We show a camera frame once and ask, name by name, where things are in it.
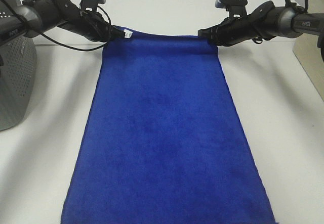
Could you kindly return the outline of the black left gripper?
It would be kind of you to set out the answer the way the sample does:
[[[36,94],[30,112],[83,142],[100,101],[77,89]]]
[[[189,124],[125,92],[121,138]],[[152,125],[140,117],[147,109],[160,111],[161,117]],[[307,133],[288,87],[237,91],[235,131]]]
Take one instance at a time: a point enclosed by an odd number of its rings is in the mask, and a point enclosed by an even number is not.
[[[110,25],[98,12],[82,11],[71,0],[54,0],[61,16],[59,28],[81,35],[93,42],[126,38],[126,33]]]

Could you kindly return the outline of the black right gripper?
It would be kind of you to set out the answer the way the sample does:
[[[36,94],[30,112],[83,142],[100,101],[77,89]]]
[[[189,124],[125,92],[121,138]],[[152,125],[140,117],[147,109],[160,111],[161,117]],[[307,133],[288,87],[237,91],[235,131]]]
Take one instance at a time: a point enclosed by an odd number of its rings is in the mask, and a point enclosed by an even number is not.
[[[275,8],[272,1],[264,2],[249,15],[244,5],[217,3],[217,8],[225,8],[229,17],[218,25],[197,31],[197,36],[207,39],[209,43],[230,47],[250,39],[258,43],[263,39],[271,40],[275,37],[262,27],[268,13]]]

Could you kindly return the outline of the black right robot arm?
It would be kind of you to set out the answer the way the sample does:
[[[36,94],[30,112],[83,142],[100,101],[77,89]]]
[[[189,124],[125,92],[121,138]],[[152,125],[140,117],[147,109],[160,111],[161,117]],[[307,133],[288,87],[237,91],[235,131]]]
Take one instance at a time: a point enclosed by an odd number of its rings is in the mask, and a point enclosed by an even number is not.
[[[250,39],[261,43],[277,36],[297,38],[305,33],[318,36],[317,47],[323,56],[323,13],[300,13],[291,7],[276,7],[272,1],[264,2],[251,14],[228,17],[197,32],[209,43],[225,47]]]

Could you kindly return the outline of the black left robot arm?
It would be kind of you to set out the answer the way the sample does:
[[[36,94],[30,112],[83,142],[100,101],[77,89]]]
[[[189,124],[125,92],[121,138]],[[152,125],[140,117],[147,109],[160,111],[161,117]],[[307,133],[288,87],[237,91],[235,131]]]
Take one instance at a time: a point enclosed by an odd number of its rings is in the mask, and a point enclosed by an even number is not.
[[[114,27],[111,20],[105,21],[98,12],[81,10],[71,0],[26,0],[15,8],[6,0],[1,0],[1,3],[10,11],[1,19],[1,46],[20,36],[34,38],[41,35],[59,46],[89,52],[107,46],[113,39],[127,37],[126,31]],[[103,42],[103,45],[91,49],[68,46],[45,35],[55,27],[92,42]]]

